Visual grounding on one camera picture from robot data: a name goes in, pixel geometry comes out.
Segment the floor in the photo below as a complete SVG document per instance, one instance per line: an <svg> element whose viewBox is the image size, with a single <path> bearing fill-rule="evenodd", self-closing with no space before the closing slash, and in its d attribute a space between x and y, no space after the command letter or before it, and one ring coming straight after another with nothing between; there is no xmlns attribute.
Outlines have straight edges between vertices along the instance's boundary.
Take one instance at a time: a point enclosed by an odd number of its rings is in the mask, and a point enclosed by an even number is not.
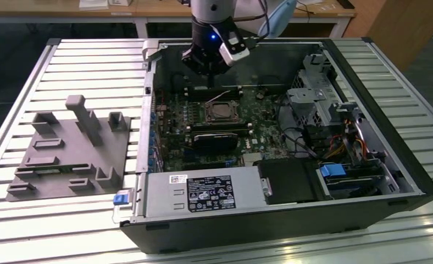
<svg viewBox="0 0 433 264"><path fill-rule="evenodd" d="M159 25L150 30L157 37L167 31ZM41 24L36 30L24 24L0 24L0 125L49 38L123 38L134 34L133 25L123 24ZM404 76L433 105L433 39Z"/></svg>

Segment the slatted metal table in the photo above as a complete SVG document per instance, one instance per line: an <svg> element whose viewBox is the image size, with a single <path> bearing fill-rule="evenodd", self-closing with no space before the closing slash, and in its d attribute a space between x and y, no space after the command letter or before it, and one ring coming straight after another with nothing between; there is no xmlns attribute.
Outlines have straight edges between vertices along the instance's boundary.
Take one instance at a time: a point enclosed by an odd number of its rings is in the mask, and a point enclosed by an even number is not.
<svg viewBox="0 0 433 264"><path fill-rule="evenodd" d="M433 108L374 43L335 40L344 58L433 178ZM82 94L97 117L131 117L123 187L133 186L145 71L142 40L61 40L42 51L0 129L0 263L431 263L433 202L366 230L146 255L111 220L113 195L5 202L13 171L40 111L73 118L68 95ZM352 100L340 80L338 84ZM129 216L121 210L119 216Z"/></svg>

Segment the power supply label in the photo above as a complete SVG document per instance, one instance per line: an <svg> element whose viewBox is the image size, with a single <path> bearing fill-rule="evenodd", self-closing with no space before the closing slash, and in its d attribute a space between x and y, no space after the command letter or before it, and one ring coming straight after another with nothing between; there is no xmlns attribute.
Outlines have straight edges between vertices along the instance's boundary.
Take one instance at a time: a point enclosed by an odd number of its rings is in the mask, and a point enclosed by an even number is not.
<svg viewBox="0 0 433 264"><path fill-rule="evenodd" d="M191 213L235 208L231 176L186 179L187 208Z"/></svg>

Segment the wooden table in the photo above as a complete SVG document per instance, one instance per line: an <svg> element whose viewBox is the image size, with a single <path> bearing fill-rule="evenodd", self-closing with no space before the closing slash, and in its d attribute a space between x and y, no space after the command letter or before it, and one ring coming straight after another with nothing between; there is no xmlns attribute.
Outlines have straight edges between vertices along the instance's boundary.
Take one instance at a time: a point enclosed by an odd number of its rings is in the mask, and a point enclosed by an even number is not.
<svg viewBox="0 0 433 264"><path fill-rule="evenodd" d="M406 70L433 36L433 1L350 0L358 16L343 37L367 36Z"/></svg>
<svg viewBox="0 0 433 264"><path fill-rule="evenodd" d="M330 37L340 37L354 9L336 0L307 5L310 14L297 10L290 23L332 24ZM78 0L0 0L0 23L134 23L139 38L147 38L147 23L189 23L190 8L175 0L133 0L127 7L80 11Z"/></svg>
<svg viewBox="0 0 433 264"><path fill-rule="evenodd" d="M354 9L344 9L336 0L323 0L320 4L307 5L307 13L304 6L300 6L293 14L290 23L322 23L334 24L330 31L330 37L342 37L344 28L348 25L350 18L355 16ZM178 4L175 0L138 0L135 8L135 30L139 38L147 37L147 23L189 23L190 8Z"/></svg>
<svg viewBox="0 0 433 264"><path fill-rule="evenodd" d="M78 0L0 0L0 23L133 23L137 5L81 11Z"/></svg>

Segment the blue latch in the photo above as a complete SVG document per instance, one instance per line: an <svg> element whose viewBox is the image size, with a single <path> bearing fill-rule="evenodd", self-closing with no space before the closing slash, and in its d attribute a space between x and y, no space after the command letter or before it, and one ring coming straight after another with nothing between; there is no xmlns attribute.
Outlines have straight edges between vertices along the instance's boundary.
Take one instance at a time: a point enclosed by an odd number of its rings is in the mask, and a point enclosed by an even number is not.
<svg viewBox="0 0 433 264"><path fill-rule="evenodd" d="M344 176L344 169L340 164L326 164L320 167L323 177Z"/></svg>
<svg viewBox="0 0 433 264"><path fill-rule="evenodd" d="M113 205L127 205L130 202L127 200L130 196L130 192L127 190L117 191L115 195L113 196Z"/></svg>

